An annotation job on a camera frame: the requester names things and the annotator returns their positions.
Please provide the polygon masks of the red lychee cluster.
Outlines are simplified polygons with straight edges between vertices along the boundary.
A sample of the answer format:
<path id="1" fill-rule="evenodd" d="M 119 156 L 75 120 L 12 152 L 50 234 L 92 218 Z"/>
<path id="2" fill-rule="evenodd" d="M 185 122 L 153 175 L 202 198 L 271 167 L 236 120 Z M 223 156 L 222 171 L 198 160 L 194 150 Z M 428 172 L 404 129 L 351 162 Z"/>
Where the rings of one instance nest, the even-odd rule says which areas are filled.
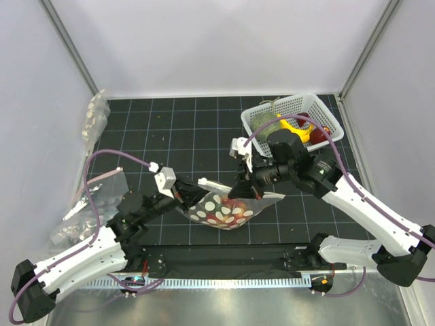
<path id="1" fill-rule="evenodd" d="M 201 223 L 221 230 L 239 228 L 254 216 L 243 201 L 217 194 L 204 201 L 203 208 L 205 216 L 201 217 Z"/>

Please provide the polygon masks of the clear dotted zip bag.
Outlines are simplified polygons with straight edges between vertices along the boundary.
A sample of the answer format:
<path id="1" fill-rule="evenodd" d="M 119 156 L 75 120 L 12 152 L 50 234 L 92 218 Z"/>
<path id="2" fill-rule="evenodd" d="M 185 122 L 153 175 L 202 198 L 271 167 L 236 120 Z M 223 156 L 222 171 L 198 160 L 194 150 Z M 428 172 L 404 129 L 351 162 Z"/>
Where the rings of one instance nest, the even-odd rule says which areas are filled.
<path id="1" fill-rule="evenodd" d="M 237 229 L 267 207 L 285 198 L 283 194 L 265 192 L 259 200 L 230 199 L 230 187 L 226 185 L 206 178 L 199 179 L 197 185 L 206 194 L 182 214 L 190 221 L 221 230 Z"/>

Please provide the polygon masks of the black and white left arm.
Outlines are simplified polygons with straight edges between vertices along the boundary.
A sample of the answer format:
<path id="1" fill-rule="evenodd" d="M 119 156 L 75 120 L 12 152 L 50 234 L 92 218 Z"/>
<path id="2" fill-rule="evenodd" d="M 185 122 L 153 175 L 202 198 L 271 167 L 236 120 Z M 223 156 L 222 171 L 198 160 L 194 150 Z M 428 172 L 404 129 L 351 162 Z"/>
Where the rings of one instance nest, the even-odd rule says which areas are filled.
<path id="1" fill-rule="evenodd" d="M 148 197 L 138 191 L 126 192 L 117 213 L 90 238 L 35 264 L 26 259 L 16 265 L 10 323 L 38 321 L 70 293 L 102 275 L 138 271 L 144 263 L 141 242 L 147 233 L 146 223 L 173 209 L 186 212 L 207 193 L 180 180 L 165 194 Z"/>

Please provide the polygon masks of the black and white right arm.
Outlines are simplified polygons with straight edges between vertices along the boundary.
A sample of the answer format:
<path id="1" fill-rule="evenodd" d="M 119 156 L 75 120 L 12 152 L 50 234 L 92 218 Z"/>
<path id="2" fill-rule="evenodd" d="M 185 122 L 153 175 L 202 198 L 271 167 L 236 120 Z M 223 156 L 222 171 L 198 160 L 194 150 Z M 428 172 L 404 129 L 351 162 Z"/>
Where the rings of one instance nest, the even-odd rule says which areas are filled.
<path id="1" fill-rule="evenodd" d="M 230 155 L 241 157 L 241 164 L 229 198 L 260 200 L 267 185 L 289 181 L 342 211 L 374 236 L 374 240 L 354 240 L 316 235 L 306 248 L 312 268 L 321 269 L 328 263 L 373 268 L 401 287 L 418 279 L 434 248 L 434 226 L 420 226 L 399 215 L 364 189 L 342 162 L 309 153 L 299 136 L 289 130 L 272 132 L 267 145 L 272 153 L 269 158 L 255 153 L 250 139 L 232 139 Z"/>

